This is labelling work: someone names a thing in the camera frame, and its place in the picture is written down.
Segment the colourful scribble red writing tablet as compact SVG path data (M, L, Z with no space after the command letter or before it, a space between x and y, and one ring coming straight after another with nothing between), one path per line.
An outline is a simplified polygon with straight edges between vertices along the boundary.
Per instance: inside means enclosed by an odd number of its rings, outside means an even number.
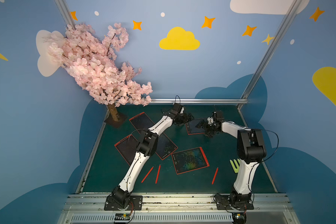
M207 168L200 147L174 152L171 156L177 175Z

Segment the red stylus pair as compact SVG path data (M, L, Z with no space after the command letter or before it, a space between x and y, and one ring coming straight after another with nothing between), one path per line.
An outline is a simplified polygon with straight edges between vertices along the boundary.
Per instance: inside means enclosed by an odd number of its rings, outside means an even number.
M218 170L219 170L219 167L217 167L216 170L215 170L215 173L214 173L214 176L213 176L213 179L212 179L212 182L211 182L212 185L215 183L215 180L216 180L216 177L217 177Z

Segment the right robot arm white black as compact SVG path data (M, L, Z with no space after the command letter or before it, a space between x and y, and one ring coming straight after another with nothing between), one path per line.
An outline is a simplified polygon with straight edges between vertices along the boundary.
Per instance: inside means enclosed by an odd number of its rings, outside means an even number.
M262 131L225 121L221 111L202 119L196 125L208 137L223 132L237 139L237 154L240 159L239 171L228 198L228 206L239 211L252 210L252 182L257 167L267 155Z

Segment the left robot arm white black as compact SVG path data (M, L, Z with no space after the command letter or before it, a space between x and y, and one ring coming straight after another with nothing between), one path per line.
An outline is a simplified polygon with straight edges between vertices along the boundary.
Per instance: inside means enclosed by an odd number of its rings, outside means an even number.
M184 110L183 105L174 103L173 107L165 112L156 124L148 129L144 129L141 133L133 163L130 165L122 181L110 195L110 202L119 210L126 209L131 203L130 197L134 184L147 160L156 152L159 136L173 124L182 125L193 120L194 117L191 113L186 113Z

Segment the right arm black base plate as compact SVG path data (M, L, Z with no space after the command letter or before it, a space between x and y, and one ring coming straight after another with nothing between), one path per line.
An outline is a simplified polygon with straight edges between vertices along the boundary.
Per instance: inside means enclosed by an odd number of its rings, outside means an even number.
M246 211L254 209L253 201L251 199L251 193L244 195L215 194L213 196L213 201L216 204L218 210Z

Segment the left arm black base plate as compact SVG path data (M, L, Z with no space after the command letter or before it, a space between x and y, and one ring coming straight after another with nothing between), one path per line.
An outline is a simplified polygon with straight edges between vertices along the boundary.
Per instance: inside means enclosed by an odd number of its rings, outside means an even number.
M143 203L143 196L128 196L123 200L117 199L109 195L106 198L104 210L105 211L128 211L135 210L141 211Z

